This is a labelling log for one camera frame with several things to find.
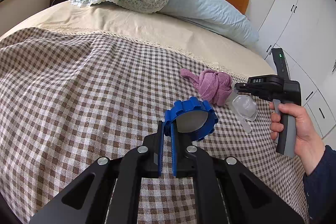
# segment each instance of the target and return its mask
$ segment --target cabinet door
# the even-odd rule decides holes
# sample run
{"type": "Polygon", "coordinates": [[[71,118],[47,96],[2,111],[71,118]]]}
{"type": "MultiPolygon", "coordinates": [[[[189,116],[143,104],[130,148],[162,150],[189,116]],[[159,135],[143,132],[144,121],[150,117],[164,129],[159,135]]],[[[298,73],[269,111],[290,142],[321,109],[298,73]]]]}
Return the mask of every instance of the cabinet door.
{"type": "Polygon", "coordinates": [[[327,78],[320,85],[319,89],[327,101],[331,112],[336,117],[336,71],[329,73],[327,78]]]}
{"type": "Polygon", "coordinates": [[[275,0],[259,29],[259,41],[251,50],[266,58],[274,46],[295,8],[297,0],[275,0]]]}
{"type": "Polygon", "coordinates": [[[336,60],[335,38],[336,1],[325,0],[317,28],[300,50],[304,58],[296,60],[318,88],[333,70],[336,60]]]}
{"type": "Polygon", "coordinates": [[[322,135],[325,136],[335,126],[336,122],[329,106],[319,91],[309,100],[308,106],[321,129],[322,135]]]}
{"type": "Polygon", "coordinates": [[[329,145],[332,149],[336,150],[336,127],[324,137],[323,142],[325,145],[329,145]]]}
{"type": "Polygon", "coordinates": [[[309,58],[303,56],[302,51],[308,47],[307,42],[311,40],[316,31],[322,2],[323,0],[298,0],[293,14],[277,42],[300,66],[304,59],[309,58]]]}
{"type": "Polygon", "coordinates": [[[289,72],[289,75],[291,80],[295,80],[300,83],[301,104],[305,105],[317,91],[317,87],[298,64],[294,65],[294,67],[289,72]]]}
{"type": "Polygon", "coordinates": [[[277,67],[275,67],[275,63],[273,61],[273,55],[271,53],[267,55],[265,61],[272,68],[272,70],[274,71],[274,74],[277,75],[277,67]]]}
{"type": "Polygon", "coordinates": [[[313,114],[312,111],[310,110],[309,106],[306,104],[306,105],[304,106],[304,108],[306,109],[306,111],[307,111],[307,113],[308,113],[308,115],[309,115],[309,117],[310,117],[310,119],[311,119],[311,122],[312,122],[313,125],[314,125],[315,131],[317,132],[317,134],[320,135],[321,138],[323,138],[323,135],[322,135],[322,133],[321,133],[321,129],[320,129],[319,125],[317,124],[317,121],[316,121],[316,119],[315,119],[315,117],[314,117],[314,114],[313,114]]]}

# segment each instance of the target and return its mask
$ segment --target brown and white checkered blanket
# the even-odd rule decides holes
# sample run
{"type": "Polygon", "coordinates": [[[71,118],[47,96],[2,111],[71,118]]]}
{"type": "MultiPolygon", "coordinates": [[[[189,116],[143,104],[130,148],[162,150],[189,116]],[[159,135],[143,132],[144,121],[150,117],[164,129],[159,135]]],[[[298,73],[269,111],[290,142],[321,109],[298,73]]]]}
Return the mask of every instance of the brown and white checkered blanket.
{"type": "MultiPolygon", "coordinates": [[[[98,157],[123,156],[174,101],[198,96],[181,68],[199,74],[206,66],[102,34],[29,28],[0,41],[0,191],[18,218],[28,223],[98,157]]],[[[251,134],[229,108],[214,106],[215,132],[196,145],[237,157],[307,221],[300,161],[275,153],[268,103],[254,100],[251,134]]],[[[162,178],[142,180],[138,223],[195,223],[192,180],[173,178],[167,137],[163,162],[162,178]]]]}

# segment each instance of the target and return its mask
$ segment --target dark blue sleeve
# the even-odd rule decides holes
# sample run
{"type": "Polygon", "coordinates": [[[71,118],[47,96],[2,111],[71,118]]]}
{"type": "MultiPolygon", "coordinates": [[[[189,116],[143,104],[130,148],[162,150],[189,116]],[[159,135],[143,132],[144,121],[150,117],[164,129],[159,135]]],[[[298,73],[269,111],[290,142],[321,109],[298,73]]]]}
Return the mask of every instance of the dark blue sleeve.
{"type": "Polygon", "coordinates": [[[302,180],[309,216],[315,220],[325,213],[336,198],[336,151],[326,145],[314,171],[309,176],[304,174],[302,180]]]}

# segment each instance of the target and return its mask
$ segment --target light blue pillow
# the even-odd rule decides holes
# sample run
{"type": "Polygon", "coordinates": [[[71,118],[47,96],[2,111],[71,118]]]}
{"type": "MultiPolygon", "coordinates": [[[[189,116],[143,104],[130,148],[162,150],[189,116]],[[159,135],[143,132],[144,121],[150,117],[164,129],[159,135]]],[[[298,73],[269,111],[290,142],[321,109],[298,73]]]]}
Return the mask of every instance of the light blue pillow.
{"type": "Polygon", "coordinates": [[[159,13],[194,23],[243,46],[259,39],[247,17],[226,0],[169,0],[159,13]]]}

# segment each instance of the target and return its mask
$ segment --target round metal disc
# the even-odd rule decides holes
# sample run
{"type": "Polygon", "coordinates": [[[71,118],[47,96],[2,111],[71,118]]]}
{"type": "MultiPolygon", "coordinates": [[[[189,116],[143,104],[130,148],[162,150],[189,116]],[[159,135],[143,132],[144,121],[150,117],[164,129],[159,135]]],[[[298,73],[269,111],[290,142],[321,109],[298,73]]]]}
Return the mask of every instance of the round metal disc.
{"type": "Polygon", "coordinates": [[[101,157],[101,158],[98,159],[97,162],[98,162],[99,165],[105,165],[109,162],[109,160],[105,157],[101,157]]]}
{"type": "Polygon", "coordinates": [[[230,165],[235,165],[235,164],[237,163],[237,160],[236,160],[235,158],[233,158],[233,157],[228,157],[228,158],[226,159],[226,162],[227,162],[228,164],[230,164],[230,165]]]}
{"type": "Polygon", "coordinates": [[[197,151],[197,147],[194,146],[194,145],[189,145],[189,146],[187,147],[187,151],[188,151],[189,153],[195,153],[195,152],[197,151]]]}
{"type": "Polygon", "coordinates": [[[139,153],[146,153],[148,151],[148,148],[147,148],[147,146],[139,146],[138,147],[138,152],[139,153]]]}

